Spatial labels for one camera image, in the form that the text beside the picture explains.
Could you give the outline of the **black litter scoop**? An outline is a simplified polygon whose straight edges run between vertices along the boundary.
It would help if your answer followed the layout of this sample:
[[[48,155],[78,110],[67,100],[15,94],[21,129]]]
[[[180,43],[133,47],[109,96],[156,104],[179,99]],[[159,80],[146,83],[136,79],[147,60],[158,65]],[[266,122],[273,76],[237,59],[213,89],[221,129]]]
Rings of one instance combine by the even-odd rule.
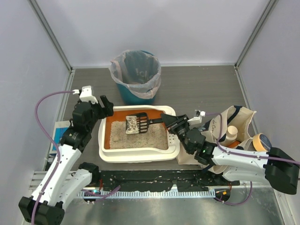
[[[131,115],[138,117],[138,125],[139,125],[139,133],[138,134],[147,133],[150,125],[163,123],[161,118],[149,119],[146,112],[140,112],[140,113],[131,114]]]

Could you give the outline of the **litter clump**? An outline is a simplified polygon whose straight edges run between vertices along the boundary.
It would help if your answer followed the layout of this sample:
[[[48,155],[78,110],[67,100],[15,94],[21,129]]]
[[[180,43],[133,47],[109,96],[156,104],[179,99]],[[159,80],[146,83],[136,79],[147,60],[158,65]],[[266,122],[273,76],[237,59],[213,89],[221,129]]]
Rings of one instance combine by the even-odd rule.
[[[134,115],[126,116],[126,134],[135,135],[139,133],[138,117]]]

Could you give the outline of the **white orange litter box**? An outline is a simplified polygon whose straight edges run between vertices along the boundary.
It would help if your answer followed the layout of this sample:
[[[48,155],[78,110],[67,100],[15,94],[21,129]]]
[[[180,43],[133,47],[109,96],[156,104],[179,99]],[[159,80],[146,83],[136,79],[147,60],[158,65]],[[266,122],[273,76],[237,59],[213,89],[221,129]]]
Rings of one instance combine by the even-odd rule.
[[[146,112],[150,119],[160,117],[161,113],[172,116],[176,115],[173,108],[166,105],[130,105],[115,106],[114,115],[101,121],[98,130],[99,156],[108,163],[144,163],[152,161],[166,161],[176,158],[180,152],[180,141],[177,136],[166,131],[168,149],[160,150],[158,148],[127,148],[110,149],[111,123],[114,121],[124,121],[125,116],[129,114]]]

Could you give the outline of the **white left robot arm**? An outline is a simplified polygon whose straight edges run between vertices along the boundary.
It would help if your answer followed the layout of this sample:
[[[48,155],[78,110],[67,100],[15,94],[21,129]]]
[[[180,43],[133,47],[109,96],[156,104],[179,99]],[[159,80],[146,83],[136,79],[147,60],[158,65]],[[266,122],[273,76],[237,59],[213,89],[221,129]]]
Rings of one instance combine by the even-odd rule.
[[[70,125],[56,145],[57,155],[43,180],[30,197],[23,196],[19,209],[24,220],[33,225],[59,225],[66,209],[87,185],[97,183],[99,167],[83,163],[69,181],[66,178],[74,163],[91,140],[92,130],[98,120],[113,116],[113,103],[105,95],[102,103],[90,97],[80,98],[74,106]]]

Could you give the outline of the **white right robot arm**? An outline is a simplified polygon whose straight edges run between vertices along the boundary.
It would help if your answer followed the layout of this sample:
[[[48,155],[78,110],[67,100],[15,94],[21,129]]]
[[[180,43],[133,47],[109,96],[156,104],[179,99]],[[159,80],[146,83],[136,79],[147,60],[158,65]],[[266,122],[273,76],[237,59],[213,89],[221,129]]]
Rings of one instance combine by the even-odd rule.
[[[183,149],[203,165],[226,165],[222,177],[228,181],[268,181],[275,190],[297,193],[300,164],[280,148],[267,152],[245,151],[206,141],[197,128],[190,129],[186,115],[161,114],[167,130],[177,135]]]

